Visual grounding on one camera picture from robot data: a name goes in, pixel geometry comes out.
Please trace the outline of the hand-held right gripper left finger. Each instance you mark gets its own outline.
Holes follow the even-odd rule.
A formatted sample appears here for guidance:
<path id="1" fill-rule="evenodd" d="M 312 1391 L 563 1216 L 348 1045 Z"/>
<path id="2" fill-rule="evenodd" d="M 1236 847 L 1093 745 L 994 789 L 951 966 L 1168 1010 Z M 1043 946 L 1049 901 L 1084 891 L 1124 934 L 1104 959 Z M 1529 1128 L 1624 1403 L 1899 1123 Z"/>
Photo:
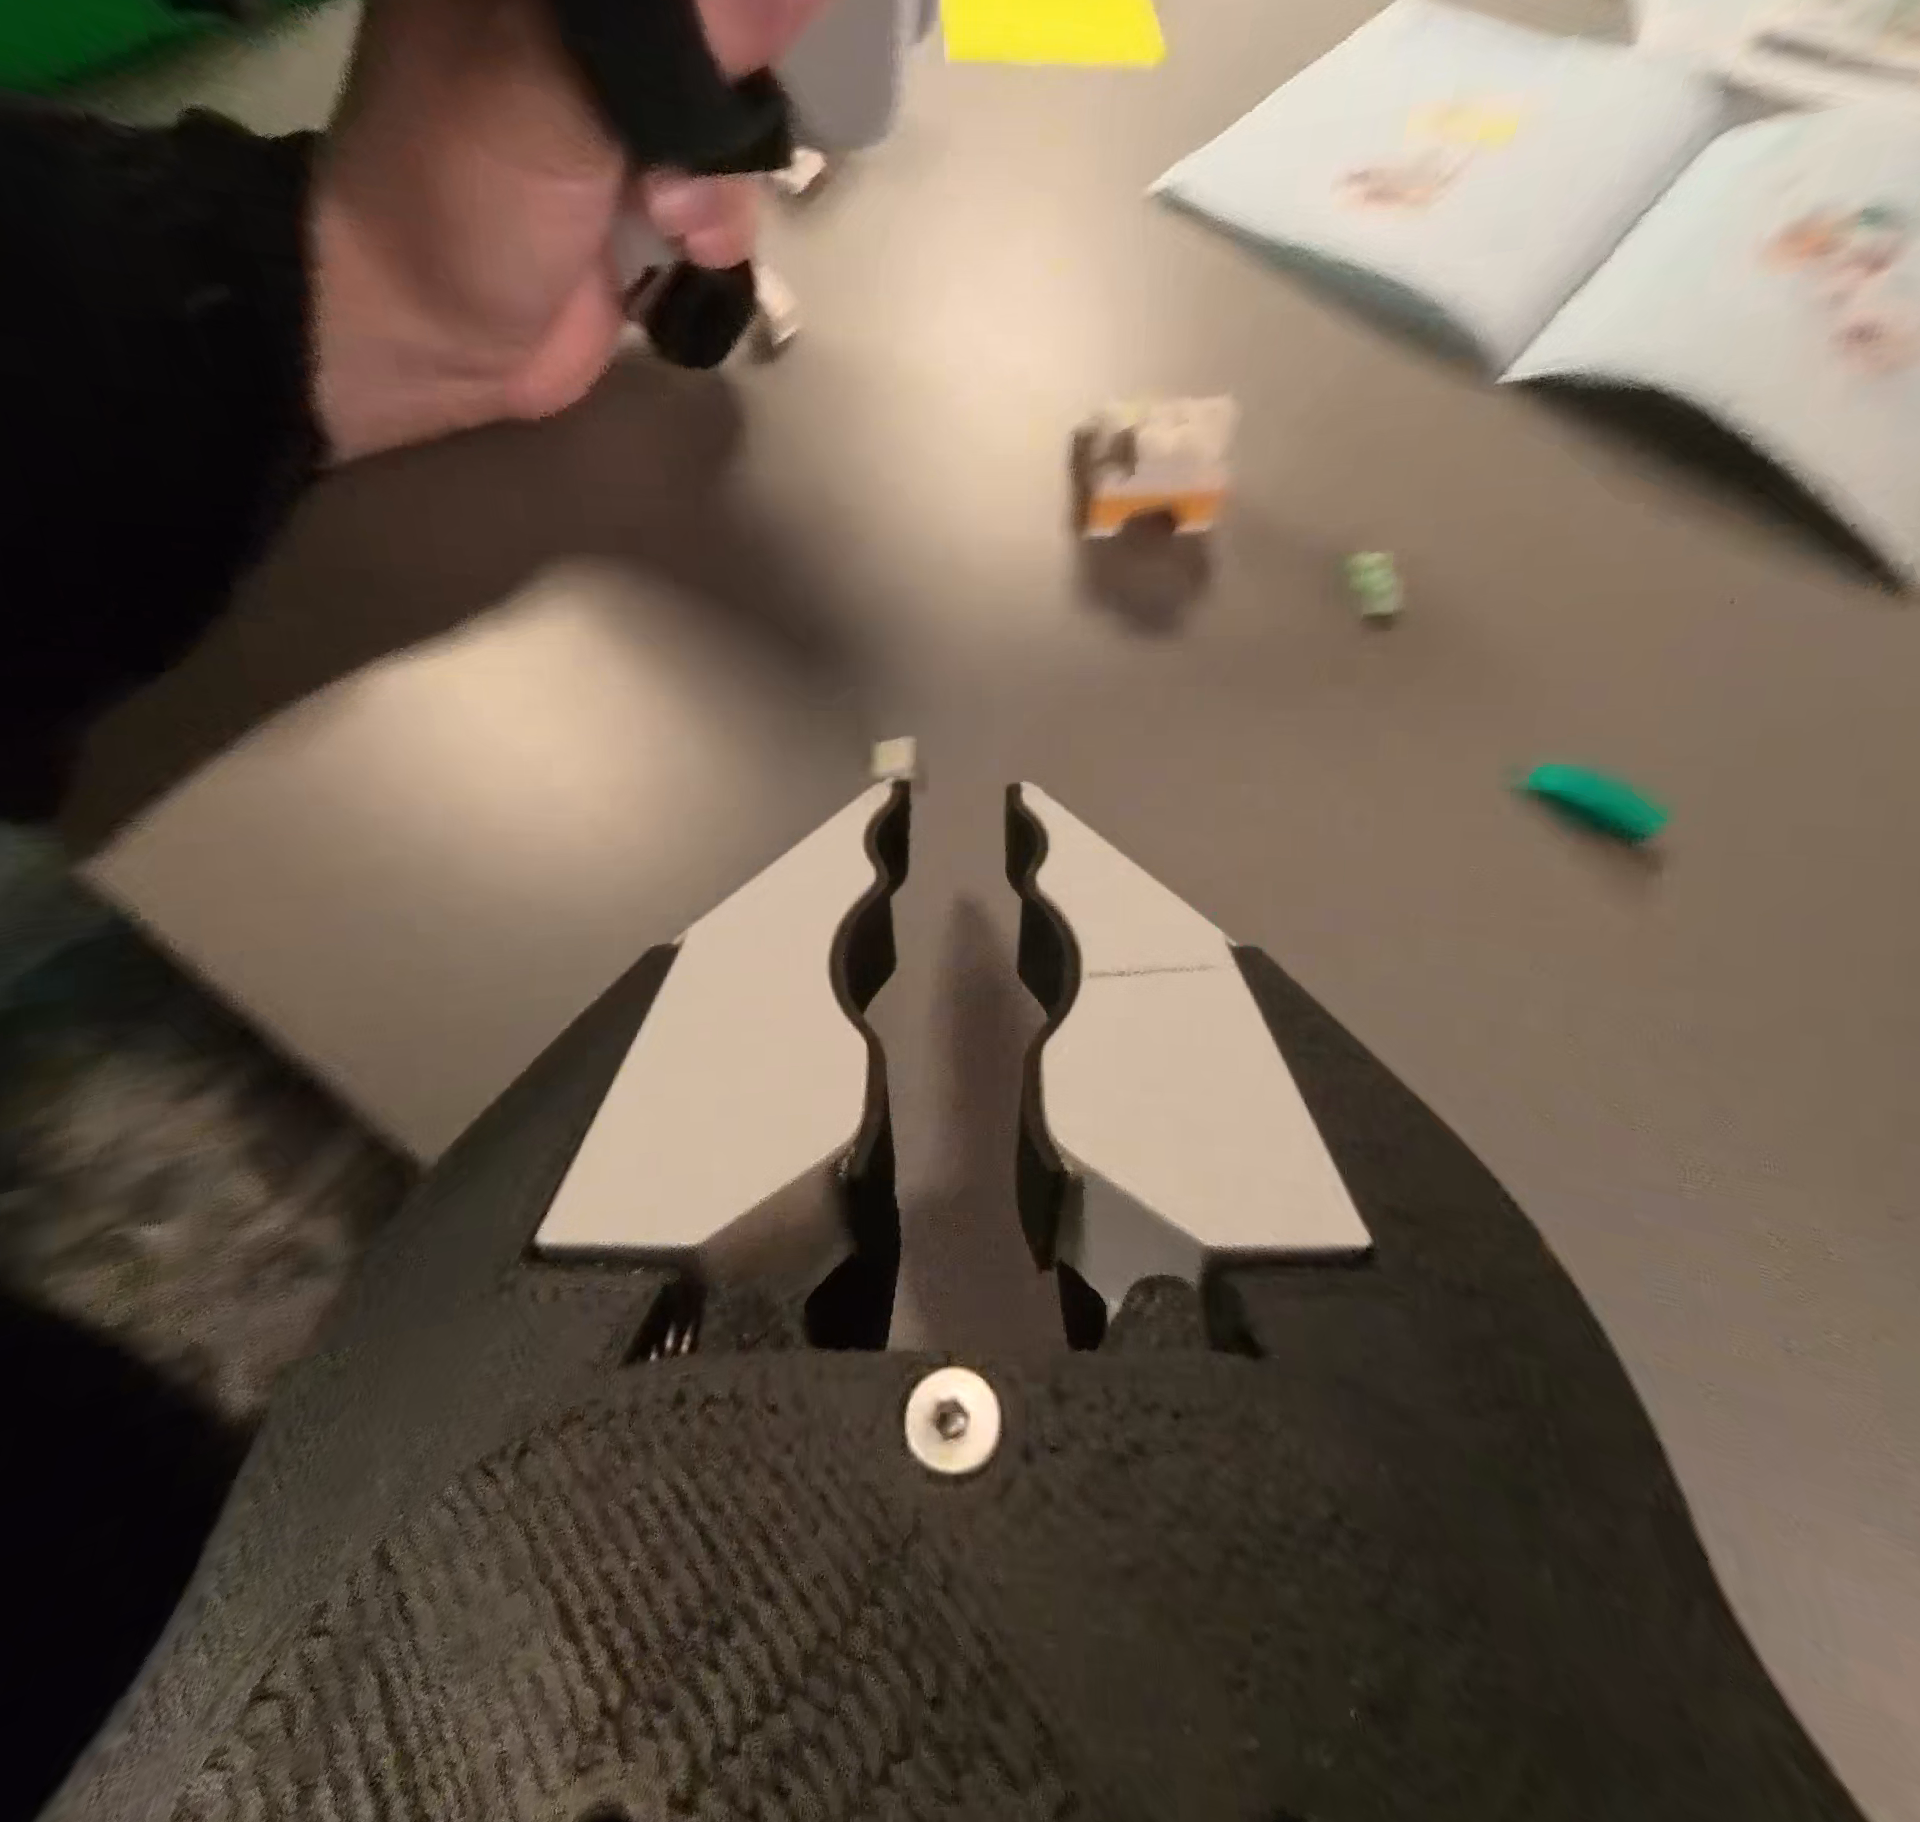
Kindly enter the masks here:
<path id="1" fill-rule="evenodd" d="M 540 1261 L 781 1295 L 814 1347 L 887 1346 L 900 1215 L 870 1010 L 897 969 L 907 825 L 907 781 L 874 781 L 681 932 L 535 1230 Z"/>

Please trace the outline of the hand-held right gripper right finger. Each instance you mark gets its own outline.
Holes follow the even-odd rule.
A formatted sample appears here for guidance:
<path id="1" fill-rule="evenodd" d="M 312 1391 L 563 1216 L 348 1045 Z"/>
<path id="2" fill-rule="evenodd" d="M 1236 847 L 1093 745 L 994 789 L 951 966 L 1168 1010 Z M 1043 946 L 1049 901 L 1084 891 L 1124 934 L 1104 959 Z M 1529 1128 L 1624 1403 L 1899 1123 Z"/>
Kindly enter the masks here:
<path id="1" fill-rule="evenodd" d="M 1371 1235 L 1222 927 L 1035 781 L 1005 796 L 1023 1058 L 1016 1197 L 1070 1351 L 1127 1295 L 1355 1268 Z"/>

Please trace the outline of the person's left forearm black sleeve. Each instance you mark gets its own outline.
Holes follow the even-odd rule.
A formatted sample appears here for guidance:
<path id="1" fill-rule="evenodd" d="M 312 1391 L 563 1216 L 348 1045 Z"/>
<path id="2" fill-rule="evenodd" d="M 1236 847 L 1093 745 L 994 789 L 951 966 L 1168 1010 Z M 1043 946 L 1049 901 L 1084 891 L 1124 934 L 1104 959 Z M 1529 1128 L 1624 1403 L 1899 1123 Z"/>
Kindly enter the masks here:
<path id="1" fill-rule="evenodd" d="M 318 476 L 315 136 L 5 100 L 5 820 L 223 615 Z"/>

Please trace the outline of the green curved lego piece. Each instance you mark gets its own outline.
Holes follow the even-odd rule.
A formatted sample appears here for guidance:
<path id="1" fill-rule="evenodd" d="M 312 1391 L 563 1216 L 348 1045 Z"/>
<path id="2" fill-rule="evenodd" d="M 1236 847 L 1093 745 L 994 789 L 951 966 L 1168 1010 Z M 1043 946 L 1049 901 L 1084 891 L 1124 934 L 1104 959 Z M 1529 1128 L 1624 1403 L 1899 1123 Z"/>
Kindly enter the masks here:
<path id="1" fill-rule="evenodd" d="M 1573 760 L 1538 760 L 1518 781 L 1522 796 L 1604 841 L 1644 851 L 1669 827 L 1669 812 L 1613 773 Z"/>

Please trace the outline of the partly built lego model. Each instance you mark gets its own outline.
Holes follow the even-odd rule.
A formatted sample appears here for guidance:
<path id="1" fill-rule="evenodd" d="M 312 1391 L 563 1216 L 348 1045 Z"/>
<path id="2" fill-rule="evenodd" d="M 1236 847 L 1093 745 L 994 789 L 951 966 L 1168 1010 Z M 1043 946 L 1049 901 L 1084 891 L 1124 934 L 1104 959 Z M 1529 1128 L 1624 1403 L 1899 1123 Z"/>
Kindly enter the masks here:
<path id="1" fill-rule="evenodd" d="M 1109 401 L 1070 433 L 1070 523 L 1084 541 L 1161 522 L 1208 539 L 1233 480 L 1233 398 Z"/>

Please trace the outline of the open lego instruction booklet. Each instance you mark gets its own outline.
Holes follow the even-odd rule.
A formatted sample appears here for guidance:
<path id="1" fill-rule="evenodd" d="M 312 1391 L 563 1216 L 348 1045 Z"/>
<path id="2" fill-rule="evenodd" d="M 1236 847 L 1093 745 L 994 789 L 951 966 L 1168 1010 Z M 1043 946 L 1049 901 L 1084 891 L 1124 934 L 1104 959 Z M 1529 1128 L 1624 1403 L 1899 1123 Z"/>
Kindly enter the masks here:
<path id="1" fill-rule="evenodd" d="M 1149 194 L 1502 387 L 1718 424 L 1918 587 L 1918 110 L 1736 121 L 1624 44 L 1394 0 Z"/>

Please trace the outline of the person's left hand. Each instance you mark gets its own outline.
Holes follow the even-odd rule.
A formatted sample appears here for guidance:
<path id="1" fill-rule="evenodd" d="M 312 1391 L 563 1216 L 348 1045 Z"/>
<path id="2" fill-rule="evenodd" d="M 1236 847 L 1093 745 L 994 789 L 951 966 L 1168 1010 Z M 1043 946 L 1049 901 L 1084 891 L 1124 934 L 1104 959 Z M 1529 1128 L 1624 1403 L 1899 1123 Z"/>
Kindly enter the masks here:
<path id="1" fill-rule="evenodd" d="M 620 239 L 758 249 L 752 176 L 638 170 L 546 0 L 363 0 L 306 188 L 329 464 L 579 405 L 623 335 Z"/>

